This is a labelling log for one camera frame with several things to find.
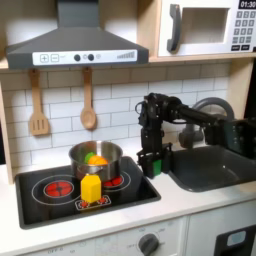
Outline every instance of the white countertop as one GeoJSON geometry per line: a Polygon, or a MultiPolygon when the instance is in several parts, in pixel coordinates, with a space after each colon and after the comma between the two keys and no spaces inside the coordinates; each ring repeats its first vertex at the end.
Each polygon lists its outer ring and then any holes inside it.
{"type": "Polygon", "coordinates": [[[0,167],[0,255],[19,255],[111,232],[256,199],[256,182],[192,193],[178,187],[166,174],[150,180],[161,200],[45,227],[19,226],[15,185],[7,184],[0,167]]]}

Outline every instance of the wooden spatula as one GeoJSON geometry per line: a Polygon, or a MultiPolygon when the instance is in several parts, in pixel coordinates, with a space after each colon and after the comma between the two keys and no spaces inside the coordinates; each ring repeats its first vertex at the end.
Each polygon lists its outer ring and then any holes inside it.
{"type": "Polygon", "coordinates": [[[81,122],[85,129],[96,127],[97,119],[92,108],[92,70],[85,68],[84,73],[84,109],[81,113],[81,122]]]}
{"type": "Polygon", "coordinates": [[[41,96],[39,88],[39,71],[36,69],[29,71],[32,85],[32,98],[34,113],[29,120],[29,129],[32,135],[42,135],[49,132],[49,122],[42,112],[41,96]]]}

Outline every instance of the shelf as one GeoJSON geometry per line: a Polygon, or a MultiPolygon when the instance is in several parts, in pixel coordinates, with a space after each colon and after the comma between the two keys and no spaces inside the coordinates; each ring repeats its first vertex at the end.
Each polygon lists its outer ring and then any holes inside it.
{"type": "Polygon", "coordinates": [[[179,61],[200,61],[200,60],[222,60],[222,59],[241,59],[256,58],[256,53],[231,53],[231,54],[208,54],[195,56],[179,56],[179,57],[150,57],[150,63],[157,62],[179,62],[179,61]]]}

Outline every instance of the hood control panel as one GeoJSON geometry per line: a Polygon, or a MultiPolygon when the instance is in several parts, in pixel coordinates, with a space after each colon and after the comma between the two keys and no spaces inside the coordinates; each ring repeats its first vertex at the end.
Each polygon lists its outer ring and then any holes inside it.
{"type": "Polygon", "coordinates": [[[34,66],[56,66],[72,64],[104,64],[136,62],[137,50],[118,51],[81,51],[81,52],[34,52],[32,54],[34,66]]]}

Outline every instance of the stainless steel pot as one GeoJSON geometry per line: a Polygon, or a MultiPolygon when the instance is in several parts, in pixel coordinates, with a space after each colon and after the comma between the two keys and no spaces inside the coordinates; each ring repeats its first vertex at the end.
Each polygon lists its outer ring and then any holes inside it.
{"type": "Polygon", "coordinates": [[[120,176],[122,155],[123,151],[119,146],[106,141],[83,142],[69,151],[72,171],[76,178],[82,180],[86,174],[97,174],[102,182],[120,176]],[[108,161],[108,164],[97,166],[85,164],[84,158],[90,152],[103,156],[108,161]]]}

